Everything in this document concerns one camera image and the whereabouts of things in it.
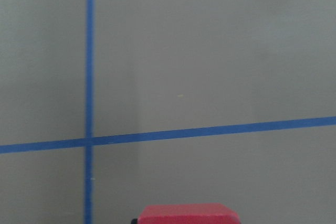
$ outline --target blue tape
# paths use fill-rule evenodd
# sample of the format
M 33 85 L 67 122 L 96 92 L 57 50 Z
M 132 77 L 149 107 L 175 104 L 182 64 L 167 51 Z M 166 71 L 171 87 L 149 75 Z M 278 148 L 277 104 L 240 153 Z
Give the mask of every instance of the blue tape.
M 237 133 L 251 133 L 260 131 L 289 130 L 308 127 L 321 127 L 336 125 L 336 116 L 313 119 L 298 119 L 265 123 L 238 124 L 227 126 L 203 127 L 196 129 L 158 131 L 135 133 L 127 135 L 101 136 L 93 138 L 79 138 L 72 140 L 50 141 L 28 144 L 0 145 L 0 154 L 14 152 L 29 152 L 53 150 L 61 148 L 97 146 L 107 144 L 122 144 L 153 140 L 167 140 L 184 137 L 212 136 Z
M 94 0 L 87 0 L 86 38 L 86 125 L 85 137 L 85 202 L 84 224 L 92 224 L 92 137 L 93 137 L 93 55 L 94 55 Z

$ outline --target vertical blue line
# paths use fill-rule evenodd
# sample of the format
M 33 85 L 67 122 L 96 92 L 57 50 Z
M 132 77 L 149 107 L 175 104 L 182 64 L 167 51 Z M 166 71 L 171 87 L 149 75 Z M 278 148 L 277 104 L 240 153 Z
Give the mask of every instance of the vertical blue line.
M 87 0 L 86 31 L 86 122 L 85 137 L 85 203 L 84 224 L 92 224 L 92 137 L 93 137 L 93 42 L 94 42 L 94 0 Z

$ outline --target gray surface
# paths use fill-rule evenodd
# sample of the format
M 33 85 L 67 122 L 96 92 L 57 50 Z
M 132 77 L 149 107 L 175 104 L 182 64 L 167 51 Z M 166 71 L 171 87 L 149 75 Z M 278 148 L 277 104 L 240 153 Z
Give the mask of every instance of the gray surface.
M 83 137 L 85 0 L 0 6 L 0 144 Z
M 0 223 L 82 223 L 82 159 L 81 148 L 0 155 Z
M 335 135 L 333 126 L 96 147 L 95 224 L 192 202 L 222 202 L 242 223 L 335 223 Z
M 95 134 L 336 114 L 336 0 L 97 0 Z

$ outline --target red object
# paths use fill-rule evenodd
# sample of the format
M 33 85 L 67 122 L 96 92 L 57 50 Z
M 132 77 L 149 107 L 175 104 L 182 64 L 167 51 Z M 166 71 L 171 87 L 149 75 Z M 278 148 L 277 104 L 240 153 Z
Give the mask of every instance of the red object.
M 240 224 L 236 212 L 219 203 L 147 206 L 138 224 Z

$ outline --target horizontal blue line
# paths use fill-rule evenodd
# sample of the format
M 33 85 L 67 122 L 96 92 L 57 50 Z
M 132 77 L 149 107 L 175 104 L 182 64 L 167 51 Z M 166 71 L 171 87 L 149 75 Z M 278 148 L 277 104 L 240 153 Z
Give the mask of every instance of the horizontal blue line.
M 116 136 L 79 138 L 72 140 L 38 142 L 28 144 L 2 145 L 0 146 L 0 154 L 84 147 L 88 144 L 88 141 L 89 142 L 92 141 L 93 145 L 107 145 L 107 144 L 121 144 L 121 143 L 144 142 L 153 140 L 176 139 L 185 137 L 288 130 L 288 129 L 307 128 L 307 127 L 330 126 L 330 125 L 336 125 L 336 116 L 330 116 L 325 118 L 298 119 L 298 120 L 287 120 L 277 122 L 204 127 L 196 129 L 135 133 L 135 134 L 116 135 Z

